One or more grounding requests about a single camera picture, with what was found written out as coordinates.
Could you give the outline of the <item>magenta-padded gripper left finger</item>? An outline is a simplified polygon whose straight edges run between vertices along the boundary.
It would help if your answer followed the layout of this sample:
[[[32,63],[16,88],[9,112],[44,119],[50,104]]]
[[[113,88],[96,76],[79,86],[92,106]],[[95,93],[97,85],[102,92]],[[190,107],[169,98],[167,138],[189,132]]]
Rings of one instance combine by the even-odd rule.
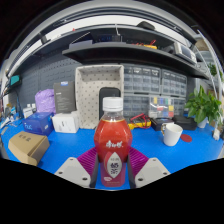
[[[55,174],[85,188],[94,188],[98,175],[98,155],[91,148],[79,157],[69,157]]]

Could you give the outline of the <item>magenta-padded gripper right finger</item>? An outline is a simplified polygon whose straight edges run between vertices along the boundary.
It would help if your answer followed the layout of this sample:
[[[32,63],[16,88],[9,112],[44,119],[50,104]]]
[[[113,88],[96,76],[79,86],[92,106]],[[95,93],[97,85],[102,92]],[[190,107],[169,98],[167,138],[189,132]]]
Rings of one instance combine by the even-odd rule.
[[[148,158],[135,148],[130,148],[127,167],[131,189],[143,187],[170,174],[158,158]]]

